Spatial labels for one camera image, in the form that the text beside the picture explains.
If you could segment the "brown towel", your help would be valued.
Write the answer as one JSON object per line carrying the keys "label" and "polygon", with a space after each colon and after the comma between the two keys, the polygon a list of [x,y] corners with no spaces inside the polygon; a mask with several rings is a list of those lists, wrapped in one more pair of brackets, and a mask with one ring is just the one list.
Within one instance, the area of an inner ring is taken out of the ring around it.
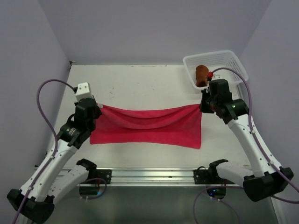
{"label": "brown towel", "polygon": [[207,86],[207,76],[209,74],[208,67],[204,65],[199,65],[195,70],[196,74],[196,86],[197,87],[205,87]]}

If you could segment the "pink towel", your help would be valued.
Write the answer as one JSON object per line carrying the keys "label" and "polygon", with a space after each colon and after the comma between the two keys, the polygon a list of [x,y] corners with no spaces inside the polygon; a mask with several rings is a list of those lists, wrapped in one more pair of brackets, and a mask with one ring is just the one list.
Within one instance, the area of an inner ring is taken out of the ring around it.
{"label": "pink towel", "polygon": [[162,110],[124,110],[103,106],[90,144],[145,142],[200,149],[199,105]]}

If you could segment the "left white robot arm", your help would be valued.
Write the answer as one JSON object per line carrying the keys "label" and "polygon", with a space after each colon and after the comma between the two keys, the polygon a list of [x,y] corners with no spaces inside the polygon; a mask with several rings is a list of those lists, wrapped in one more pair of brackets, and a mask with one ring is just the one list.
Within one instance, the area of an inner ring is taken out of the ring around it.
{"label": "left white robot arm", "polygon": [[55,203],[72,188],[82,182],[96,180],[97,166],[87,159],[79,160],[60,180],[56,177],[95,130],[96,119],[100,115],[100,108],[93,98],[75,103],[75,113],[60,128],[56,142],[41,165],[25,184],[7,194],[17,214],[36,224],[43,224],[54,211]]}

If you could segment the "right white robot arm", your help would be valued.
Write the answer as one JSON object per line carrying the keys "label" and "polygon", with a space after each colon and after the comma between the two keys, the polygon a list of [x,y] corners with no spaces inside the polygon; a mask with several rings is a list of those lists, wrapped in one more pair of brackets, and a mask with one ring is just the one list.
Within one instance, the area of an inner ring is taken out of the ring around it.
{"label": "right white robot arm", "polygon": [[229,180],[243,187],[254,202],[282,192],[294,177],[271,154],[253,126],[249,108],[242,99],[234,100],[225,79],[210,81],[202,91],[200,111],[216,113],[240,142],[251,169],[239,168],[226,159],[211,162],[207,170],[198,169],[198,176],[213,183]]}

